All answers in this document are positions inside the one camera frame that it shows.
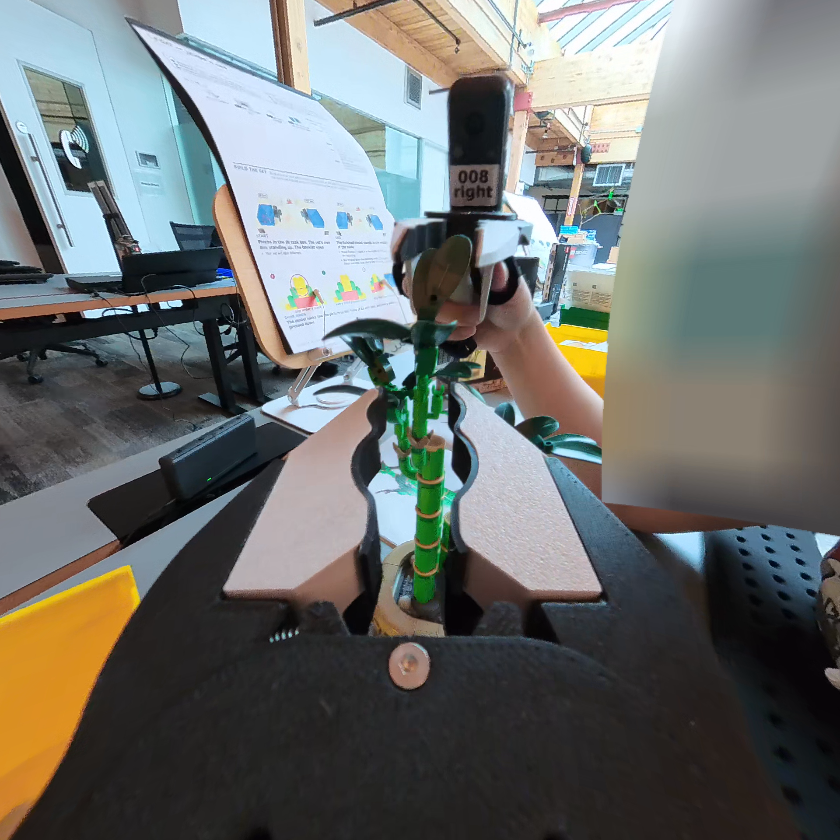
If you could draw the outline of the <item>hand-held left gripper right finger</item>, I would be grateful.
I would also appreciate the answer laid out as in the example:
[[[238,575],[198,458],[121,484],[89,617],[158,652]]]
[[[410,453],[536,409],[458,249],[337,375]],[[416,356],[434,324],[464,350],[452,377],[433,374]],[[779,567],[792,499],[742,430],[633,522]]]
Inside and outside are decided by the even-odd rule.
[[[555,636],[549,604],[597,602],[599,582],[546,458],[467,388],[449,389],[461,482],[446,561],[448,636]]]

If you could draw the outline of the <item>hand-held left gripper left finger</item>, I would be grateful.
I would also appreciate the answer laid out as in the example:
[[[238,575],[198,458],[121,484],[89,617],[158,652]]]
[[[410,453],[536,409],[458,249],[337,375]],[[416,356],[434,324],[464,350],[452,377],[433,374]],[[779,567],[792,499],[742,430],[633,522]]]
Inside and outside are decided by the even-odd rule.
[[[294,448],[224,584],[228,597],[330,602],[369,633],[382,585],[369,485],[381,467],[387,394],[371,389]]]

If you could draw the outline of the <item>green lego leaf sprig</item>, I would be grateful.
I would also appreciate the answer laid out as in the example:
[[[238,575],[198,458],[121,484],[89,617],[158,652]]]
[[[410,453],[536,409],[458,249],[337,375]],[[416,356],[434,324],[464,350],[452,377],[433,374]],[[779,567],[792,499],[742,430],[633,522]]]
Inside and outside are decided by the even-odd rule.
[[[412,273],[409,294],[418,321],[431,321],[455,292],[470,268],[473,245],[464,235],[447,238],[438,248],[425,250]]]

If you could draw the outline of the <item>green lego bamboo plant model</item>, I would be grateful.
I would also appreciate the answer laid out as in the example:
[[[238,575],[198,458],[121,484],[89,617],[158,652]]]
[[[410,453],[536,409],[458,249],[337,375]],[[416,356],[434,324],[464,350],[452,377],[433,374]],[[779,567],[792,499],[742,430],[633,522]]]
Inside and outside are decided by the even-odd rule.
[[[420,641],[447,636],[449,527],[453,502],[461,488],[452,469],[448,399],[451,385],[466,385],[462,380],[469,377],[473,365],[462,361],[441,364],[438,356],[444,343],[431,360],[417,360],[412,342],[415,325],[371,318],[354,320],[333,329],[328,338],[346,342],[368,368],[372,382],[387,394],[387,416],[396,437],[393,447],[398,465],[407,478],[416,482],[414,539],[394,549],[385,559],[385,582],[374,609],[371,632]],[[598,446],[586,437],[559,434],[558,423],[548,416],[516,423],[511,406],[503,405],[492,412],[546,458],[561,463],[551,471],[587,552],[584,537],[562,494],[562,485],[575,478],[569,471],[572,462],[568,456],[582,456],[585,466],[598,466]],[[595,570],[594,561],[588,556]],[[602,585],[601,598],[587,604],[598,603],[603,596]]]

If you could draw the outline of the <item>person's right forearm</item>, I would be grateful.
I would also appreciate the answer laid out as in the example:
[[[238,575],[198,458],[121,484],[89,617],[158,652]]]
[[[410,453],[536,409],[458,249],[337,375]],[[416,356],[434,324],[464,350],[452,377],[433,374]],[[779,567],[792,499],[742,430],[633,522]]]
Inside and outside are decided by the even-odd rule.
[[[563,356],[535,308],[514,326],[483,327],[486,349],[524,418],[549,416],[561,432],[602,443],[603,399]]]

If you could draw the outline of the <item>lego instruction booklet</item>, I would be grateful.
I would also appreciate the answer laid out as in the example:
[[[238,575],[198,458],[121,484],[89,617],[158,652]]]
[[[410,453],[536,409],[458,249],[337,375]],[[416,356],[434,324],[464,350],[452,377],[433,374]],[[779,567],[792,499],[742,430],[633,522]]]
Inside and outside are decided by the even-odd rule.
[[[381,440],[381,468],[369,485],[381,540],[392,547],[414,538],[417,502],[417,483],[400,470],[395,442],[393,432]]]

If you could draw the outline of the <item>person's right hand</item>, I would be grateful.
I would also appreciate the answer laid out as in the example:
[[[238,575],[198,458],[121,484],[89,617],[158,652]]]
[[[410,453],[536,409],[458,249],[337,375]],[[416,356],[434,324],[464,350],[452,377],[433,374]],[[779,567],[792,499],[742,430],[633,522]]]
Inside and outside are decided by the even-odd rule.
[[[457,323],[451,337],[476,339],[478,346],[487,350],[500,368],[512,366],[517,370],[558,356],[557,346],[544,327],[524,281],[512,276],[504,263],[497,263],[493,270],[490,294],[493,298],[502,297],[502,303],[488,304],[481,317],[475,305],[447,301],[434,320]]]

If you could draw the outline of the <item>curved white poster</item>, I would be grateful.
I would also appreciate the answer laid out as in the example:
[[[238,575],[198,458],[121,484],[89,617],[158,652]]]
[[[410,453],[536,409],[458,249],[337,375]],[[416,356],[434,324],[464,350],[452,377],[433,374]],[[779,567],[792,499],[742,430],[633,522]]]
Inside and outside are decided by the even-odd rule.
[[[532,226],[531,246],[550,247],[558,244],[559,240],[554,231],[553,223],[550,222],[537,199],[505,191],[503,200],[504,204],[516,214],[519,220]]]

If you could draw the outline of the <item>black box with green light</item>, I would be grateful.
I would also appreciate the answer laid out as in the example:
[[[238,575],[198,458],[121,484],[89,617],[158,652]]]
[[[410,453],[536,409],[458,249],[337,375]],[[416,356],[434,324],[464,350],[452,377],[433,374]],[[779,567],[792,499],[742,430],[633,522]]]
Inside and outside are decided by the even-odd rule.
[[[159,465],[171,497],[189,501],[257,453],[256,422],[241,415],[160,457]]]

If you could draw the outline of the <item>white instruction poster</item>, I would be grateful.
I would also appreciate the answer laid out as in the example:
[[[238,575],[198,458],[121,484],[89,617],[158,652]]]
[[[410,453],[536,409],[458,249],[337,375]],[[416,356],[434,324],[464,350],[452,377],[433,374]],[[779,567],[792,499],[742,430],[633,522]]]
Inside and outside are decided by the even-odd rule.
[[[288,349],[356,319],[412,323],[392,283],[394,219],[356,139],[310,96],[129,26],[217,157]]]

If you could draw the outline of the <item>yellow plastic parts bin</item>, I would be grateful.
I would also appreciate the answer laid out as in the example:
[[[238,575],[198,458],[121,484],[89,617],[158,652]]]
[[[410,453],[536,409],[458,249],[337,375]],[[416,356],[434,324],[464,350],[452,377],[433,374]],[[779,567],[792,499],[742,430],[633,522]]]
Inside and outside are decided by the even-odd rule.
[[[43,793],[140,595],[126,565],[1,618],[1,838]]]
[[[574,370],[599,396],[604,396],[607,331],[568,323],[555,327],[548,322],[545,326]]]

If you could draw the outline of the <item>wooden poster board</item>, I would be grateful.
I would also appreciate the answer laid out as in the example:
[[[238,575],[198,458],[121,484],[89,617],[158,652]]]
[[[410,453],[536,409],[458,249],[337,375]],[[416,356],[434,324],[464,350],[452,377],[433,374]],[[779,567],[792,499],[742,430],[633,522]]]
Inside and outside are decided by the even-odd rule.
[[[306,352],[286,352],[280,327],[245,235],[245,227],[227,185],[222,185],[214,197],[213,218],[255,339],[269,360],[288,369],[299,370],[352,355],[346,346],[330,353],[322,343]]]

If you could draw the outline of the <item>black laptop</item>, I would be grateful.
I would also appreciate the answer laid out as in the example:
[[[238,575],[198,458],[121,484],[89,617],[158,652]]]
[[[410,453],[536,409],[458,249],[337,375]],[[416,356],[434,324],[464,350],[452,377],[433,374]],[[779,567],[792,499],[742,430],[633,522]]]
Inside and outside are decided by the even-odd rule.
[[[224,257],[220,247],[158,253],[131,253],[122,259],[120,276],[66,278],[76,292],[117,292],[143,295],[178,287],[196,287],[214,282]]]

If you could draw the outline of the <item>black perforated pad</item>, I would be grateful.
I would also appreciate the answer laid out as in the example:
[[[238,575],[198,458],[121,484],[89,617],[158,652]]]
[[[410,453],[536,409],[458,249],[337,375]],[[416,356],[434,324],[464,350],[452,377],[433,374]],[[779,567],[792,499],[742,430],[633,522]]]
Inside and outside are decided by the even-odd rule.
[[[815,536],[761,526],[704,541],[711,635],[753,747],[800,838],[839,838],[839,695],[824,674]]]

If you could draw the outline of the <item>person's printed shirt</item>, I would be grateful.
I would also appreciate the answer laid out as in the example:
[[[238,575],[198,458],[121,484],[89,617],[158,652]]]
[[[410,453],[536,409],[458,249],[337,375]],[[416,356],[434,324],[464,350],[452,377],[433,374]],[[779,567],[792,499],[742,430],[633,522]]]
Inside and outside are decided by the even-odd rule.
[[[825,669],[825,675],[839,690],[839,541],[823,556],[820,572],[817,623],[833,660],[833,666]]]

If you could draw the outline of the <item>white door with window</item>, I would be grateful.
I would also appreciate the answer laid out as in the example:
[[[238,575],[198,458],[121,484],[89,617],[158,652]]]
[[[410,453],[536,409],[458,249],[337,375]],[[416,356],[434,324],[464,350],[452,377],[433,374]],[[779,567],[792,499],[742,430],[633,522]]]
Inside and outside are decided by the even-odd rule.
[[[2,2],[2,111],[31,192],[24,211],[48,270],[114,275],[119,262],[90,182],[108,183],[148,237],[92,33],[34,3]]]

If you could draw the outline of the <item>wooden desk with black frame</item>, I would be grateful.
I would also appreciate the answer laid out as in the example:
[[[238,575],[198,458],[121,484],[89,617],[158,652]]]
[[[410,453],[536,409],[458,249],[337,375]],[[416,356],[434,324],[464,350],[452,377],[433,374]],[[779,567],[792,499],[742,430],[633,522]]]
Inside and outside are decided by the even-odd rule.
[[[215,395],[204,394],[201,399],[218,406],[229,416],[238,415],[246,409],[236,402],[218,324],[221,318],[230,316],[231,322],[239,326],[238,337],[243,347],[247,387],[240,393],[258,405],[266,401],[259,379],[255,338],[232,279],[223,278],[195,288],[176,287],[139,295],[128,295],[113,288],[93,296],[63,285],[62,281],[66,279],[66,276],[53,276],[46,283],[36,286],[14,284],[2,287],[2,359],[30,352],[27,371],[32,382],[39,380],[33,371],[35,362],[51,347],[120,333],[137,333],[143,345],[147,379],[150,381],[138,391],[138,397],[147,401],[162,401],[178,394],[181,388],[174,383],[161,382],[145,331],[199,322],[216,388]]]

